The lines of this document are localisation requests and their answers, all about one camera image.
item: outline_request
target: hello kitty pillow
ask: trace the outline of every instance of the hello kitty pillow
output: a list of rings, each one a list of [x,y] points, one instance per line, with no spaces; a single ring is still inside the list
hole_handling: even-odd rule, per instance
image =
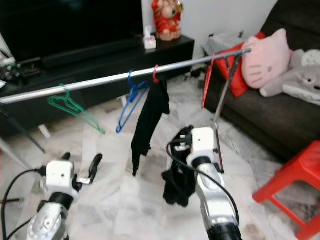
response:
[[[252,36],[242,49],[252,49],[252,52],[242,57],[242,74],[245,82],[253,89],[262,88],[288,71],[290,49],[284,28],[265,39]]]

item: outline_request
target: floor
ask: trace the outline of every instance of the floor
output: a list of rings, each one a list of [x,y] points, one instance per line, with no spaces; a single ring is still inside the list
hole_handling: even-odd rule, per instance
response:
[[[82,188],[79,200],[67,220],[71,240],[194,240],[208,239],[200,213],[200,201],[194,194],[186,208],[168,205],[163,199],[168,143],[185,126],[207,127],[213,115],[201,109],[202,91],[198,81],[183,77],[168,83],[170,115],[163,115],[151,140],[147,157],[141,157],[137,177],[132,176],[130,144],[144,101],[138,105],[120,134],[116,127],[122,111],[120,100],[112,100],[88,111],[106,130],[100,134],[79,119],[68,117],[49,124],[52,137],[45,139],[35,129],[31,133],[46,149],[42,154],[23,136],[8,140],[12,148],[30,165],[38,167],[70,152],[76,171],[86,177],[97,153],[103,154],[97,177],[91,186]],[[238,128],[223,119],[219,121],[223,175],[226,188],[239,208],[240,230],[244,240],[294,240],[299,228],[284,213],[265,202],[257,204],[252,194],[263,186],[281,167],[277,159]],[[0,157],[0,194],[13,176],[22,169],[4,153]],[[36,212],[44,199],[35,176],[24,176],[13,187],[12,198],[24,201],[10,203],[6,209],[7,231],[25,222]],[[319,192],[297,183],[286,188],[278,198],[308,221],[319,212]],[[24,228],[15,235],[26,239]],[[313,239],[320,240],[320,235]]]

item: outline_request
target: hanger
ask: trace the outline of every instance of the hanger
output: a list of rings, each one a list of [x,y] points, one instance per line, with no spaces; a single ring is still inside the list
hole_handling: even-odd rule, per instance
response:
[[[153,74],[152,74],[152,77],[153,77],[153,82],[155,84],[158,84],[160,82],[160,80],[157,78],[156,74],[157,74],[157,68],[159,67],[159,65],[155,65],[154,67],[154,71],[153,71]]]
[[[68,114],[71,114],[71,115],[81,119],[83,122],[87,123],[88,125],[90,125],[94,129],[98,130],[100,133],[106,134],[106,131],[99,126],[99,123],[94,119],[94,117],[91,116],[89,113],[87,113],[83,107],[78,105],[70,97],[70,92],[65,87],[65,85],[60,84],[60,86],[64,88],[65,96],[50,96],[47,99],[48,103],[57,109],[60,109]],[[63,101],[65,106],[58,104],[58,101]]]
[[[121,116],[120,116],[120,119],[119,119],[119,124],[116,127],[116,133],[117,134],[119,134],[122,131],[123,127],[126,125],[127,121],[131,117],[133,111],[136,109],[136,107],[137,107],[138,103],[140,102],[141,98],[144,96],[144,94],[147,92],[147,90],[149,88],[149,83],[147,81],[143,81],[139,85],[135,85],[131,81],[131,74],[132,73],[133,73],[133,70],[131,70],[129,72],[129,76],[128,76],[128,82],[129,82],[129,84],[131,86],[130,95],[129,95],[128,101],[126,102],[126,105],[124,106],[124,108],[122,110],[122,113],[121,113]],[[136,103],[134,104],[134,106],[133,106],[131,112],[129,113],[128,117],[124,120],[123,123],[121,123],[129,104],[132,104],[135,101],[135,99],[137,98],[137,96],[139,94],[139,90],[140,89],[144,89],[144,90],[140,94],[140,96],[139,96],[138,100],[136,101]]]
[[[204,80],[204,89],[203,89],[203,97],[202,97],[202,105],[201,105],[202,108],[205,107],[209,84],[210,84],[211,75],[212,75],[212,69],[214,67],[214,62],[215,62],[215,54],[212,54],[211,64],[206,71],[205,80]]]

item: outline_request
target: red figurine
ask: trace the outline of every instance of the red figurine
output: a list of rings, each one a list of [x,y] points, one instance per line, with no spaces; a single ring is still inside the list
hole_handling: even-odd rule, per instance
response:
[[[183,4],[178,0],[154,0],[152,9],[157,38],[163,41],[180,38],[179,21],[184,10]]]

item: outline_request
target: sofa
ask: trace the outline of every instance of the sofa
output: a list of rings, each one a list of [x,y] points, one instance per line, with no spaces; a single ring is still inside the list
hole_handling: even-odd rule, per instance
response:
[[[320,50],[320,1],[279,0],[262,32],[285,28],[292,50]],[[205,107],[215,112],[226,80],[214,68]],[[250,89],[240,97],[229,90],[222,116],[267,147],[286,163],[312,141],[320,139],[320,106],[281,94],[264,98]]]

